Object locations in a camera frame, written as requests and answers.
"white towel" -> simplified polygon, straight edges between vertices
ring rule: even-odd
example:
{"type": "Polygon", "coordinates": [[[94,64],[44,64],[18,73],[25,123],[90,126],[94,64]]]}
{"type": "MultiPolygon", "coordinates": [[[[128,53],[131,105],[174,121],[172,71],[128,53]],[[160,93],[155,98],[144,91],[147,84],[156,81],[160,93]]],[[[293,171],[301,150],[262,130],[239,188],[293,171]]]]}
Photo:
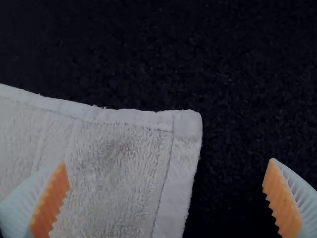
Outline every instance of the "white towel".
{"type": "Polygon", "coordinates": [[[0,84],[0,201],[65,160],[51,237],[180,238],[202,142],[199,113],[111,110],[0,84]]]}

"terry cloth towel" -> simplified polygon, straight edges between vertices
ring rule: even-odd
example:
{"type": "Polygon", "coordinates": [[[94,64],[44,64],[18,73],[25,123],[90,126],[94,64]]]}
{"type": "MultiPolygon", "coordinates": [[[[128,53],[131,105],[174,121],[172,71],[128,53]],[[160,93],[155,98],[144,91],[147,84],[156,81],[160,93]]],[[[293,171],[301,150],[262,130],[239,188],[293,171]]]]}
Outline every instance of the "terry cloth towel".
{"type": "Polygon", "coordinates": [[[201,142],[191,110],[102,109],[0,84],[0,201],[64,160],[71,191],[52,238],[180,238],[201,142]]]}

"dark carpet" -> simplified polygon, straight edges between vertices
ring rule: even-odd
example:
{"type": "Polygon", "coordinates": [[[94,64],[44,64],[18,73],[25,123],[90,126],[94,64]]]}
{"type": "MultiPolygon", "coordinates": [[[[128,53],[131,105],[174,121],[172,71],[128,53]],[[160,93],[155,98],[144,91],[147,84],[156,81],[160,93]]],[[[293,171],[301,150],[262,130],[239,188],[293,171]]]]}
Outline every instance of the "dark carpet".
{"type": "Polygon", "coordinates": [[[0,2],[0,82],[114,109],[193,109],[203,146],[184,231],[280,237],[276,157],[317,187],[317,2],[0,2]]]}

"black background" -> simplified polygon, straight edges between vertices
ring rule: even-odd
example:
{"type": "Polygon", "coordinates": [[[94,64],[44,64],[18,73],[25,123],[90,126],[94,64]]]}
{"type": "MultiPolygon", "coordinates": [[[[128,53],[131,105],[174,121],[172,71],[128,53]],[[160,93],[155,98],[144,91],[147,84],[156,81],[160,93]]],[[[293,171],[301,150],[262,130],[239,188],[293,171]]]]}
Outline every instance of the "black background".
{"type": "Polygon", "coordinates": [[[114,109],[193,109],[203,145],[185,238],[279,237],[276,157],[317,187],[314,1],[0,2],[0,82],[114,109]]]}

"towel edge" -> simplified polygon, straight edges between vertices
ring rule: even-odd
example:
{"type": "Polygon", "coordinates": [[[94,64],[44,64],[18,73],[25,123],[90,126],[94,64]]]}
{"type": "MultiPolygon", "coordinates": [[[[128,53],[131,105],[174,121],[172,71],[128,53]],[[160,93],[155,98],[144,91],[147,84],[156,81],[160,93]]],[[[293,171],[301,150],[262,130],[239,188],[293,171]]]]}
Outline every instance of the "towel edge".
{"type": "Polygon", "coordinates": [[[194,135],[199,138],[202,135],[201,115],[193,110],[152,112],[136,109],[104,109],[64,99],[44,97],[4,84],[0,84],[0,96],[86,122],[133,124],[154,130],[176,132],[180,137],[194,135]],[[176,124],[174,118],[181,122],[177,127],[174,127],[176,124]],[[186,125],[189,125],[189,129],[184,130],[186,125]]]}

